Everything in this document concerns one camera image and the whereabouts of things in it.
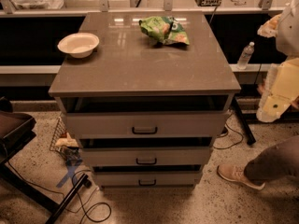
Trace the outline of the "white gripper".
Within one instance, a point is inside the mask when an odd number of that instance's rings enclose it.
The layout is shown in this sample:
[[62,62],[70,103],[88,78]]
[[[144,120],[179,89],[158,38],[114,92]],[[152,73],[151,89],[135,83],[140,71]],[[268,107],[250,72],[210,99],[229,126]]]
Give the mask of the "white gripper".
[[277,65],[272,63],[263,85],[259,87],[262,96],[256,112],[261,122],[274,122],[289,108],[298,107],[299,58],[290,58]]

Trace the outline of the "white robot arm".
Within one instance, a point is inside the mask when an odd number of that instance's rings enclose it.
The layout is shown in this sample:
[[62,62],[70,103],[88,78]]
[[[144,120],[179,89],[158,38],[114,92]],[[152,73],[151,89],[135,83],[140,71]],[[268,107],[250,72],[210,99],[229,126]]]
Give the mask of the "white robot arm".
[[274,37],[277,50],[287,56],[285,62],[271,64],[258,87],[262,97],[256,117],[261,122],[273,122],[299,97],[299,0],[292,0],[281,14],[262,25],[258,34]]

